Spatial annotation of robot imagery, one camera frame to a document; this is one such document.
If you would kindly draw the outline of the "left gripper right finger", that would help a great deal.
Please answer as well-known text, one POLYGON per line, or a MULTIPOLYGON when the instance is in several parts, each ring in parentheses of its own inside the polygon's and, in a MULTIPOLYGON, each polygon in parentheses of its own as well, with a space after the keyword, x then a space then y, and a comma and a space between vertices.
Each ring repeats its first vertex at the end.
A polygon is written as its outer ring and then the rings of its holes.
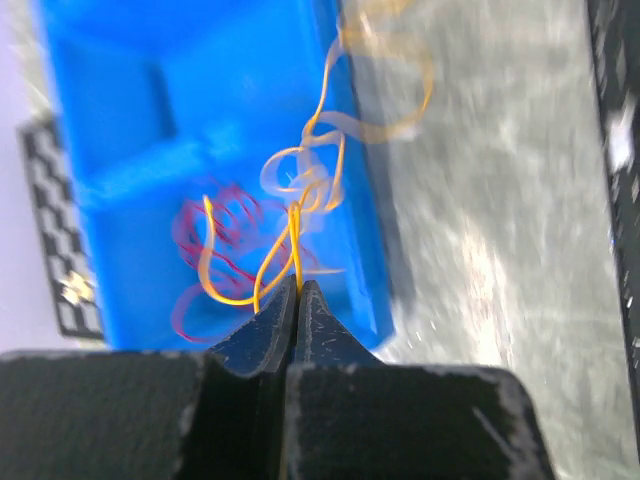
POLYGON ((301 292, 286 375, 290 479, 550 479, 535 408, 511 372, 378 360, 301 292))

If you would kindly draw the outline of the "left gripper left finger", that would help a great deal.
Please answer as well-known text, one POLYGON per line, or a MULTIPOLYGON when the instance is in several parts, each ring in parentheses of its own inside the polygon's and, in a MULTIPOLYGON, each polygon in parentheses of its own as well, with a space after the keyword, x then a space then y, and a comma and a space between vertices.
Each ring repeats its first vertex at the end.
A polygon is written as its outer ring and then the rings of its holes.
POLYGON ((1 357, 5 479, 276 479, 293 278, 211 350, 1 357))

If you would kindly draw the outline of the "blue three-compartment plastic bin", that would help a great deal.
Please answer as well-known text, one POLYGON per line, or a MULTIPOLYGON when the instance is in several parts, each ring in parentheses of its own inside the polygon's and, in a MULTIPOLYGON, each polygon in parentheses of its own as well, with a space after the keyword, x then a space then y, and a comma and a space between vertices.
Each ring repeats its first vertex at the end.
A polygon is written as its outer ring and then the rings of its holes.
POLYGON ((212 274, 233 297, 286 215, 260 186, 319 95, 356 110, 350 64, 322 79, 336 1, 42 1, 71 178, 116 349, 198 349, 246 320, 198 291, 177 244, 188 201, 234 233, 212 274))

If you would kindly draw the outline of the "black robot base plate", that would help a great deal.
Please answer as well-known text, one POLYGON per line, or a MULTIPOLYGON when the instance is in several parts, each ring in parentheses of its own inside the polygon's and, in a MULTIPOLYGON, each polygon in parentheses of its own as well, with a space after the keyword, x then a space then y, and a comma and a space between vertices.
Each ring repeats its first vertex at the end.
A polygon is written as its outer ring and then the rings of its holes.
POLYGON ((588 1, 627 376, 639 432, 639 3, 588 1))

